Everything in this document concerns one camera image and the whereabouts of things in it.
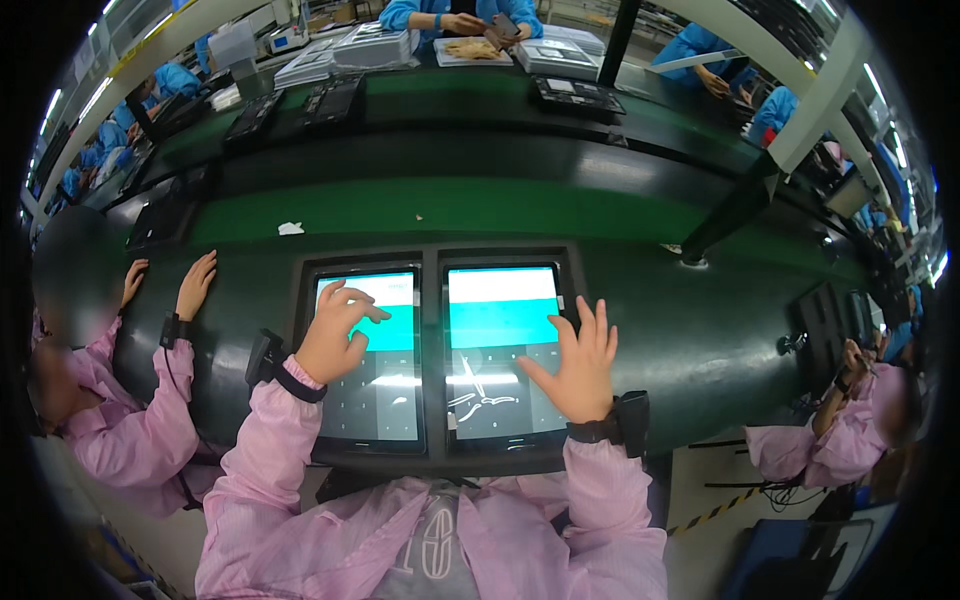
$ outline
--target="elastic cuff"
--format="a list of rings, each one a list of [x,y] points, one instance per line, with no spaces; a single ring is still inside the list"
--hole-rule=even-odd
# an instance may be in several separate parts
[[[293,354],[287,356],[287,359],[283,361],[283,368],[287,370],[288,373],[294,376],[300,383],[309,387],[311,390],[319,390],[323,387],[323,384],[317,383],[313,380],[304,369],[300,366],[300,363],[297,362],[297,359]]]

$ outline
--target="pink anti-static jacket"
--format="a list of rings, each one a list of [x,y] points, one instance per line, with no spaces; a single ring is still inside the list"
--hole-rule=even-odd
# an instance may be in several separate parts
[[[319,389],[293,356],[285,366]],[[430,483],[406,477],[300,513],[321,406],[259,384],[227,473],[204,500],[198,598],[367,598],[412,537]],[[666,598],[666,534],[648,526],[650,477],[608,442],[564,448],[566,477],[462,488],[456,535],[483,600]],[[568,502],[573,525],[549,519]]]
[[[198,442],[187,411],[193,347],[177,340],[166,357],[164,348],[157,349],[154,369],[159,387],[144,410],[113,376],[113,347],[120,323],[117,317],[102,338],[73,353],[77,382],[104,401],[71,417],[60,431],[94,479],[141,512],[164,518],[186,504],[177,478],[181,470],[198,501],[223,472],[187,465]]]
[[[750,460],[768,481],[787,481],[804,472],[805,488],[842,486],[857,481],[874,467],[887,449],[875,422],[890,402],[903,393],[899,367],[877,363],[876,377],[857,385],[847,405],[836,412],[820,439],[813,420],[804,427],[744,427]],[[830,385],[822,401],[832,394]]]

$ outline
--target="smartphone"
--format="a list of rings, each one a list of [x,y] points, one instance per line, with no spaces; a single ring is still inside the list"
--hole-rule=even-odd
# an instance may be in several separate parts
[[[520,28],[510,20],[510,17],[501,12],[493,16],[493,25],[496,30],[504,37],[515,37],[520,35]]]

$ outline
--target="monitor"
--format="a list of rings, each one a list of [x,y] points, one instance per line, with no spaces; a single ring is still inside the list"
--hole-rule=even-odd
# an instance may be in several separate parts
[[[528,436],[565,430],[566,419],[517,366],[530,356],[545,369],[560,366],[561,314],[555,264],[450,268],[446,286],[448,425],[455,439],[501,439],[506,449]]]
[[[311,321],[317,296],[339,279],[346,279],[347,287],[370,294],[376,306],[392,315],[379,324],[364,317],[350,332],[362,331],[370,342],[355,370],[329,382],[320,437],[330,439],[332,445],[361,451],[402,451],[402,444],[391,443],[415,444],[420,440],[418,278],[416,271],[315,275]],[[337,440],[350,442],[336,444]],[[422,443],[415,445],[422,450]]]

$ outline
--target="fluorescent light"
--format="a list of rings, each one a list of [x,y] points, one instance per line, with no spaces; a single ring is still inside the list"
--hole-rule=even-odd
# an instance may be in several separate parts
[[[944,270],[947,268],[947,260],[949,259],[949,253],[944,254],[944,257],[940,260],[940,264],[937,265],[937,272],[933,274],[933,281],[931,285],[936,285],[937,281],[944,274]]]
[[[419,384],[419,377],[407,377],[406,375],[380,375],[371,381],[371,385],[396,385],[405,388],[417,386]]]
[[[93,95],[90,96],[90,100],[86,103],[86,106],[83,110],[80,111],[80,118],[78,123],[84,120],[86,114],[90,112],[90,109],[93,108],[93,105],[100,99],[100,94],[104,93],[104,90],[107,89],[107,86],[110,85],[110,82],[113,81],[112,77],[107,77],[104,81],[97,87],[96,91],[93,92]]]
[[[494,373],[489,375],[448,375],[446,383],[449,385],[473,385],[496,384],[496,383],[517,383],[516,375],[511,372]]]
[[[883,105],[886,106],[887,99],[883,97],[883,92],[880,91],[880,84],[876,82],[876,77],[874,76],[874,70],[871,69],[870,65],[867,64],[866,62],[863,63],[863,70],[867,72],[867,77],[870,78],[870,83],[874,85],[874,89],[876,90],[876,95],[880,97],[880,102],[882,102]]]
[[[900,143],[900,134],[894,132],[894,140],[897,142],[897,161],[900,163],[900,168],[906,168],[906,155],[903,153],[903,144]]]
[[[166,22],[167,22],[167,19],[170,18],[170,17],[173,16],[173,15],[174,15],[174,14],[171,12],[170,14],[164,16],[164,17],[163,17],[163,20],[160,21],[159,23],[157,23],[156,25],[154,25],[154,28],[153,28],[152,30],[150,30],[149,32],[147,32],[147,34],[146,34],[143,38],[146,39],[146,38],[150,37],[150,35],[151,35],[153,32],[155,32],[156,30],[158,30],[158,29],[160,28],[160,25],[163,25],[164,23],[166,23]]]
[[[837,14],[837,11],[833,9],[833,7],[830,5],[830,2],[828,2],[827,0],[820,0],[820,1],[824,3],[824,8],[827,9],[827,12],[832,14],[834,18],[840,18],[840,15]]]
[[[57,100],[60,99],[60,95],[63,93],[62,89],[58,89],[54,92],[53,98],[50,99],[50,104],[47,105],[47,118],[50,118],[50,113],[54,111],[54,107],[57,105]]]

